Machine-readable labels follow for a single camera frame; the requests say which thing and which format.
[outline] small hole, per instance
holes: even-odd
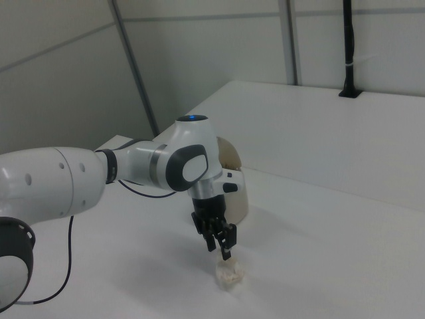
[[[29,175],[28,173],[25,174],[25,181],[27,182],[27,185],[31,185],[31,183],[33,182],[33,179],[31,178],[31,175]]]

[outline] white table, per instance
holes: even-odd
[[[244,172],[250,212],[233,253],[247,273],[234,290],[216,283],[216,252],[197,234],[187,194],[147,199],[114,183],[74,220],[64,291],[0,317],[423,318],[425,214]],[[62,284],[67,226],[57,220],[33,227],[35,268],[23,300],[50,296]]]

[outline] gray ring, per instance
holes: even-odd
[[[158,166],[158,160],[159,156],[161,156],[162,151],[167,147],[166,144],[160,145],[153,153],[151,158],[151,163],[149,165],[149,176],[152,180],[152,183],[159,187],[159,181],[158,181],[158,174],[157,174],[157,166]]]

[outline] black cord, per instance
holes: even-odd
[[[153,196],[153,195],[139,193],[138,191],[128,187],[122,181],[119,181],[119,183],[121,185],[123,185],[126,189],[132,191],[133,193],[138,194],[140,196],[148,197],[148,198],[166,198],[166,197],[169,197],[169,196],[176,194],[176,192],[174,191],[173,193],[166,194],[166,195]],[[50,296],[48,298],[36,300],[36,301],[18,301],[18,302],[16,302],[16,304],[20,304],[20,305],[42,304],[43,302],[47,302],[49,300],[52,300],[54,297],[58,296],[62,292],[62,290],[64,290],[66,284],[68,283],[69,277],[71,275],[71,266],[72,266],[72,245],[71,245],[72,244],[72,242],[71,242],[72,236],[71,236],[71,234],[72,234],[72,223],[73,223],[73,221],[74,221],[74,216],[71,216],[71,218],[69,220],[69,228],[68,228],[68,272],[66,273],[66,278],[65,278],[65,281],[62,284],[62,286],[59,288],[59,290],[57,292],[55,292],[52,296]]]
[[[71,265],[72,265],[71,234],[72,234],[72,222],[73,221],[74,221],[74,216],[71,216],[71,218],[69,220],[69,228],[68,228],[68,272],[66,273],[66,278],[65,278],[65,281],[62,284],[62,286],[59,288],[59,290],[56,293],[54,293],[52,296],[50,296],[48,298],[37,300],[37,301],[18,301],[17,304],[23,304],[23,305],[42,304],[43,302],[52,300],[54,297],[56,297],[58,294],[60,294],[62,292],[62,290],[64,290],[66,284],[68,283],[69,276],[71,275]]]
[[[148,197],[148,198],[166,198],[169,196],[174,195],[176,192],[174,191],[173,193],[167,194],[167,195],[161,195],[161,196],[153,196],[153,195],[147,195],[147,194],[143,194],[143,193],[139,193],[138,191],[130,188],[129,186],[127,186],[123,181],[118,181],[121,185],[123,185],[126,189],[128,189],[129,191],[132,191],[135,194],[138,194],[140,196],[144,196],[144,197]]]

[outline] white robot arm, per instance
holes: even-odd
[[[33,269],[30,225],[95,206],[105,184],[130,180],[193,198],[193,221],[209,251],[216,239],[224,259],[236,226],[224,218],[224,195],[241,190],[240,172],[223,169],[209,119],[183,116],[167,144],[132,141],[116,150],[41,148],[0,156],[0,312],[24,293]]]

